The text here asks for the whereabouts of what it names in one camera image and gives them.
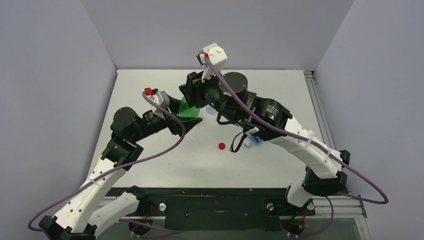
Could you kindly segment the green plastic bottle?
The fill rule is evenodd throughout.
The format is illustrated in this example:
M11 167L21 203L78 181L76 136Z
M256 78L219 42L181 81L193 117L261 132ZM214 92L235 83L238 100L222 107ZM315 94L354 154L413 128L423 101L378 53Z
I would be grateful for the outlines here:
M195 106L190 107L186 101L186 98L183 97L180 100L178 116L184 118L197 118L200 114L200 108Z

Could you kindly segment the clear bluish bottle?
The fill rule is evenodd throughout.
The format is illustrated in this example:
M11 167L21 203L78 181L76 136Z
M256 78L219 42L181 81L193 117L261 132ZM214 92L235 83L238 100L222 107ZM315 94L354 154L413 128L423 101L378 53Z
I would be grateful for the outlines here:
M208 114L210 114L210 115L214 115L214 114L216 114L216 113L217 113L217 111L216 111L213 107L211 107L210 105L207 105L207 106L205 107L205 110L206 110L206 112L207 112Z

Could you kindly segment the red bottle cap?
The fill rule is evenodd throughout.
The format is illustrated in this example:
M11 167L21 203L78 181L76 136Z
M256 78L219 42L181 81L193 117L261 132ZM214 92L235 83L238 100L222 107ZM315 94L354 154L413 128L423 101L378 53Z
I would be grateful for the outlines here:
M220 143L218 144L218 148L219 148L220 150L224 150L224 149L226 148L226 144L225 144L224 142L220 142Z

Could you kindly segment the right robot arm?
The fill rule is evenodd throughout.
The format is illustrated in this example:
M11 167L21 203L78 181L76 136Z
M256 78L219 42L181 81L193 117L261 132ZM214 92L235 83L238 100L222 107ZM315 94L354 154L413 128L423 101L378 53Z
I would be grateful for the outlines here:
M346 188L348 176L338 161L349 164L347 150L331 149L317 139L312 130L305 129L278 101L249 91L248 79L242 73L229 72L223 78L251 112L274 127L301 136L301 139L264 126L236 102L216 76L207 80L202 80L202 76L202 72L191 72L186 83L179 86L190 107L210 106L226 119L223 125L239 125L246 135L277 145L305 164L304 179L290 186L282 199L282 207L287 213L296 213L313 196L327 197Z

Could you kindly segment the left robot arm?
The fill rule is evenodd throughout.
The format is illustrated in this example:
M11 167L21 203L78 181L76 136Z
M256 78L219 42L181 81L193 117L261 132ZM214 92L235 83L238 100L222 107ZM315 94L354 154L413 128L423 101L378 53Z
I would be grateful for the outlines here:
M183 140L202 118L179 116L181 101L163 91L142 96L151 109L142 115L127 106L118 109L110 126L110 141L85 182L76 192L60 200L62 208L56 213L51 216L40 213L38 230L48 239L94 240L126 215L143 215L149 210L149 201L137 186L104 207L98 205L132 166L144 161L140 140L164 129Z

